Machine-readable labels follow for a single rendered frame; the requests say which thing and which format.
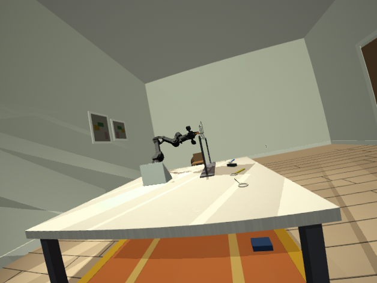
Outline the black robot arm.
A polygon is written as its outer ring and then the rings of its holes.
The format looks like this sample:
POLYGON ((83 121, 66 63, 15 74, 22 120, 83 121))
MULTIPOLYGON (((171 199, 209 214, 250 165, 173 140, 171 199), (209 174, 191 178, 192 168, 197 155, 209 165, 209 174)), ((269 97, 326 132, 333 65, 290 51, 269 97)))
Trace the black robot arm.
MULTIPOLYGON (((186 136, 188 137, 188 140, 195 138, 194 134, 192 132, 189 132, 186 136)), ((173 146, 178 147, 179 144, 180 143, 182 144, 182 142, 184 142, 184 141, 185 141, 185 137, 182 136, 182 134, 179 133, 179 132, 177 132, 175 134, 174 139, 170 139, 170 138, 165 137, 165 136, 154 137, 153 138, 153 142, 155 144, 155 151, 156 151, 156 153, 152 157, 152 160, 153 160, 152 164, 153 163, 157 163, 157 162, 162 162, 164 160, 164 155, 160 151, 160 144, 162 144, 163 142, 168 142, 168 143, 172 144, 173 146), (162 141, 159 141, 159 139, 162 139, 162 141)))

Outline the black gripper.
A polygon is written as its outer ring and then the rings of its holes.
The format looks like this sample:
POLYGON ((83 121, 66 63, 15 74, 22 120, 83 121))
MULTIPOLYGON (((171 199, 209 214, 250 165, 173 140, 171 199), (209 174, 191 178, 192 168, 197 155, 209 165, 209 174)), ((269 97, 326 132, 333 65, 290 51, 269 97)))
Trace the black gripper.
MULTIPOLYGON (((193 131, 191 131, 191 128, 190 128, 190 126, 187 126, 186 127, 186 130, 188 131, 188 132, 192 132, 192 133, 198 133, 198 132, 193 132, 193 131)), ((184 137, 185 137, 185 140, 187 140, 188 139, 188 137, 186 136, 187 134, 185 134, 184 135, 184 137)), ((191 143, 192 144, 196 144, 196 141, 194 141, 193 139, 191 140, 191 143)))

